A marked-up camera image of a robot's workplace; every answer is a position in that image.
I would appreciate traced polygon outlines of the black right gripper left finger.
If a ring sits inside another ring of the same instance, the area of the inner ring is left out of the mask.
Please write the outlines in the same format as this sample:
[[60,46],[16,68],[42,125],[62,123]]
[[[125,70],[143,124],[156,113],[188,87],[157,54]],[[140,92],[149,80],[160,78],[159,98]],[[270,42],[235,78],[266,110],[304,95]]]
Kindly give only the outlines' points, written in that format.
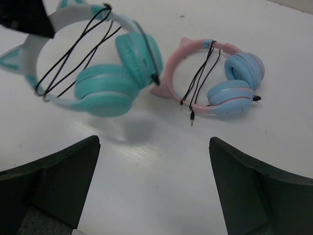
[[100,152],[90,136],[0,173],[2,235],[71,235],[78,228]]

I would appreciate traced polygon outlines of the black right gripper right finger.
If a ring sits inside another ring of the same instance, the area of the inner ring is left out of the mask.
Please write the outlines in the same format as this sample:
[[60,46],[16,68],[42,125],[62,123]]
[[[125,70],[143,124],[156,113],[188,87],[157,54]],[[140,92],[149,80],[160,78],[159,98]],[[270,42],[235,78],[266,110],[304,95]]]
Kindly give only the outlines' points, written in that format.
[[236,149],[209,142],[211,166],[229,235],[311,235],[313,180]]

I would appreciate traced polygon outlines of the teal cat-ear headphones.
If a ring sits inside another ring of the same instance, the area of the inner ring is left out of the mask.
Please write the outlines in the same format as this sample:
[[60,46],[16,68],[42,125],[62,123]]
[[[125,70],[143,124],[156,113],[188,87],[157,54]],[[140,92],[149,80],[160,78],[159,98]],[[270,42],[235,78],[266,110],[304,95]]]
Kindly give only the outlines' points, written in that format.
[[53,96],[53,85],[46,89],[41,87],[36,65],[47,38],[29,35],[23,44],[4,53],[0,57],[1,69],[23,75],[34,93],[44,101],[98,117],[117,117],[131,109],[142,89],[160,83],[163,64],[155,39],[145,33],[137,21],[114,13],[110,5],[62,0],[49,19],[56,31],[73,23],[97,20],[117,22],[126,33],[115,38],[121,65],[86,66],[72,83],[74,100]]

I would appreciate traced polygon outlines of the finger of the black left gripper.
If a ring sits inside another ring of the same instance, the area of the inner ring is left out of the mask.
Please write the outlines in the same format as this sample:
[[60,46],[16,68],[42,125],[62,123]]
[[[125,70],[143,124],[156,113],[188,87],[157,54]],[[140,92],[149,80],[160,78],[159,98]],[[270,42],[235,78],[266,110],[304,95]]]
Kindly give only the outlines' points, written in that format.
[[0,0],[0,24],[26,34],[55,36],[42,0]]

